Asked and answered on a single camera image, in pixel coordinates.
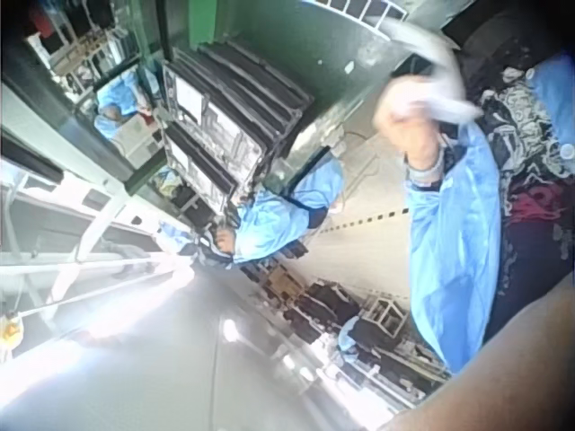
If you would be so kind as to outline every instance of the fist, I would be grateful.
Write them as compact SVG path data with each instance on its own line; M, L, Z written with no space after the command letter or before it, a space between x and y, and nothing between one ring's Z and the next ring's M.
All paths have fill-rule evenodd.
M219 227L216 231L216 245L220 251L227 254L235 253L235 232L233 229Z
M438 159L438 124L427 118L423 107L415 103L402 110L402 115L397 113L410 99L410 93L422 84L425 78L413 75L390 82L377 104L373 125L393 146L407 154L412 168L425 171Z

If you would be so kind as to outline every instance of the white floor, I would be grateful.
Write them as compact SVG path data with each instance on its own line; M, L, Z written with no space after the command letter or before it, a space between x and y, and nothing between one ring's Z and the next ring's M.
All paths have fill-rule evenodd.
M335 280L358 295L385 292L407 305L410 215L402 158L379 136L346 141L345 207L306 238L309 253L285 264L308 282Z
M86 348L68 371L9 404L0 429L318 430L302 399L273 379L266 357L223 342L218 321L230 312L234 294L196 277L120 343Z

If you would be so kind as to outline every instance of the patterned fabric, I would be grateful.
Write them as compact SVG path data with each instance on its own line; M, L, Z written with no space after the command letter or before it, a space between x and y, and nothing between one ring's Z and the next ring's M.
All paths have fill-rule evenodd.
M518 247L514 242L523 240L510 240L513 224L550 223L549 247L560 251L560 259L572 261L573 178L560 157L547 110L535 98L525 72L504 69L492 87L483 91L479 102L484 116L478 123L500 168L503 237L497 295L504 295L513 273L522 269L517 268ZM533 251L533 255L536 260L538 252Z

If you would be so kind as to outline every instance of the skin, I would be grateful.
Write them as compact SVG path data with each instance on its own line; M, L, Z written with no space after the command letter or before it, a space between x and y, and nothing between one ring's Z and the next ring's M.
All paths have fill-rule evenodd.
M406 153L410 166L426 170L438 158L437 125L422 110L398 119L394 92L410 80L390 83L374 126ZM561 429L575 400L575 289L566 277L527 306L473 361L418 408L398 415L384 431L547 431Z
M425 117L422 107L414 106L409 117L394 113L394 101L406 92L412 83L423 81L418 76L404 76L387 85L376 108L373 125L376 130L407 155L409 165L418 171L426 171L438 160L438 124ZM440 180L439 175L429 177L428 182Z
M220 227L216 231L216 245L220 251L227 254L235 253L235 230L228 227Z

